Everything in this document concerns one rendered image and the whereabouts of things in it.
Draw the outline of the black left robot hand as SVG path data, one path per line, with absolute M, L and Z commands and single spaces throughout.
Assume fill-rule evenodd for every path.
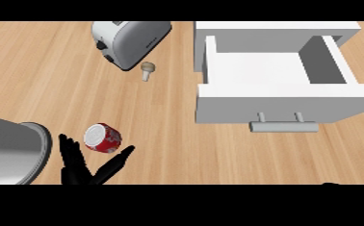
M 135 147 L 129 146 L 96 170 L 95 174 L 92 174 L 80 149 L 80 142 L 65 134 L 58 135 L 58 140 L 59 153 L 64 162 L 64 168 L 61 169 L 61 183 L 64 185 L 102 185 L 123 169 Z

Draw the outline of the red can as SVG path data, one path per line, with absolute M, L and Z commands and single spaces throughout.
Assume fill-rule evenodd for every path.
M 84 133 L 87 148 L 101 153 L 112 153 L 121 145 L 121 134 L 105 123 L 93 124 Z

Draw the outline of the white open drawer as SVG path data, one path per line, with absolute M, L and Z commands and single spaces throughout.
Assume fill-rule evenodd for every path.
M 197 122 L 248 123 L 257 119 L 330 123 L 364 113 L 358 83 L 330 36 L 314 36 L 293 53 L 220 53 L 204 40 Z

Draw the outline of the grey round pot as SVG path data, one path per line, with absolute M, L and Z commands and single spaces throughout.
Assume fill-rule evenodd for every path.
M 38 123 L 0 119 L 0 185 L 30 185 L 50 157 L 53 139 Z

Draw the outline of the small beige mushroom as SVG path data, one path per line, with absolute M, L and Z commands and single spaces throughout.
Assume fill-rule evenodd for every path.
M 149 62 L 145 62 L 142 65 L 140 65 L 140 69 L 142 69 L 142 81 L 146 82 L 148 79 L 149 79 L 149 75 L 151 73 L 155 71 L 155 65 Z

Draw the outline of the silver toaster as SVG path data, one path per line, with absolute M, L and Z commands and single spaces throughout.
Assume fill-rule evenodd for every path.
M 123 71 L 135 68 L 170 30 L 169 21 L 95 21 L 90 26 L 96 49 Z

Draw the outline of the white cabinet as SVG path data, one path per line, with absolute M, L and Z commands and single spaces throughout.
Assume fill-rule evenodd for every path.
M 355 21 L 195 21 L 194 70 L 201 72 L 209 36 L 222 53 L 290 53 L 300 51 L 314 36 L 331 36 L 342 46 L 359 30 Z

